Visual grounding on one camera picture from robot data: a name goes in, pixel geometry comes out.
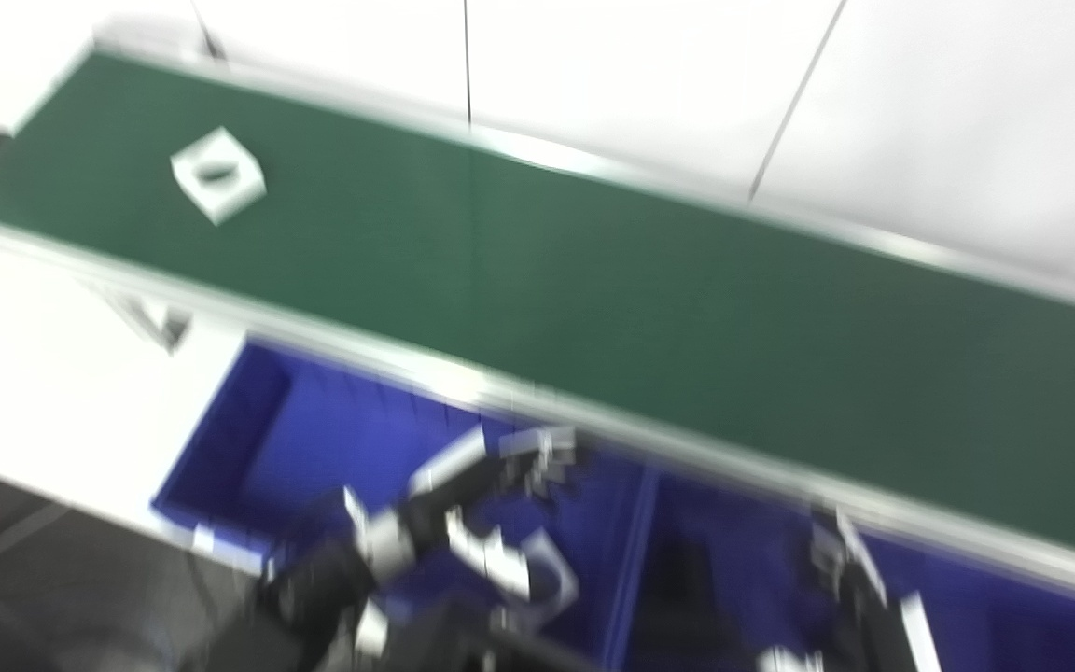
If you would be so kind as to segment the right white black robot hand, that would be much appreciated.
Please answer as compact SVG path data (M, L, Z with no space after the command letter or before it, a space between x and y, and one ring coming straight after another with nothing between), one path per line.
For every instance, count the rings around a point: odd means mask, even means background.
M895 598L852 520L836 507L811 510L809 566L836 607L818 650L775 646L756 656L758 671L940 671L922 595Z

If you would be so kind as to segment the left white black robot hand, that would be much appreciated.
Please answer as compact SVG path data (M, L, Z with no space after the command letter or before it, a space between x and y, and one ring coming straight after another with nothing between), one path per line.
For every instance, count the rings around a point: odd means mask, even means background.
M502 527L479 531L470 514L497 497L529 497L553 505L553 486L567 484L579 462L579 439L571 427L540 426L500 437L489 446L481 426L440 448L407 482L442 527L453 557L508 599L526 628L553 621L579 600L579 577L549 532L538 530L510 545Z

